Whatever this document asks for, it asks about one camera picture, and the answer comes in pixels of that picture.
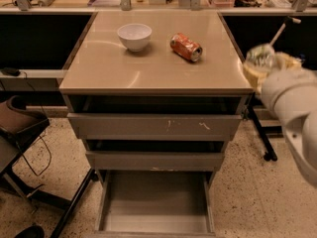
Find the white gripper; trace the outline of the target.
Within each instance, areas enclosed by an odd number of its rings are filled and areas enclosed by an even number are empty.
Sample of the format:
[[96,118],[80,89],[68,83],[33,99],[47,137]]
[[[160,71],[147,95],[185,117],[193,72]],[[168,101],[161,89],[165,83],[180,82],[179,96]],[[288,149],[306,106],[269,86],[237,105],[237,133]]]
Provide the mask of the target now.
[[309,69],[301,69],[299,59],[286,53],[276,53],[278,72],[270,67],[257,66],[245,62],[243,74],[268,110],[276,110],[278,105],[293,108],[312,100],[317,94],[317,76]]

